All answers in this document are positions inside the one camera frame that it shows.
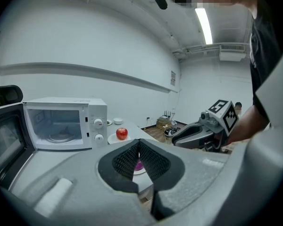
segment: microwave knob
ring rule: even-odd
[[[100,129],[103,126],[103,121],[101,119],[95,119],[93,124],[95,129]]]
[[[104,141],[104,137],[103,137],[102,134],[97,134],[94,137],[94,139],[95,139],[96,144],[98,144],[98,145],[102,144],[102,142]]]

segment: ceiling light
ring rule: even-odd
[[[209,26],[206,10],[204,8],[196,8],[195,11],[200,21],[204,33],[204,38],[206,40],[206,44],[212,44],[213,43],[212,33],[211,33],[211,28]]]

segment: person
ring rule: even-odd
[[[241,115],[241,111],[242,111],[242,104],[241,102],[237,102],[235,104],[235,112],[236,112],[236,115]]]
[[[252,14],[253,25],[250,39],[250,73],[253,90],[253,106],[239,119],[228,138],[227,145],[251,138],[264,130],[269,118],[255,94],[276,67],[283,53],[283,0],[197,0],[202,3],[218,3],[230,6],[241,4]]]

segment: microwave door window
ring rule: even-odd
[[[13,118],[0,124],[0,171],[24,148],[16,123]]]

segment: air conditioner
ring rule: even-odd
[[[239,62],[246,57],[244,45],[221,44],[219,59],[221,61]]]

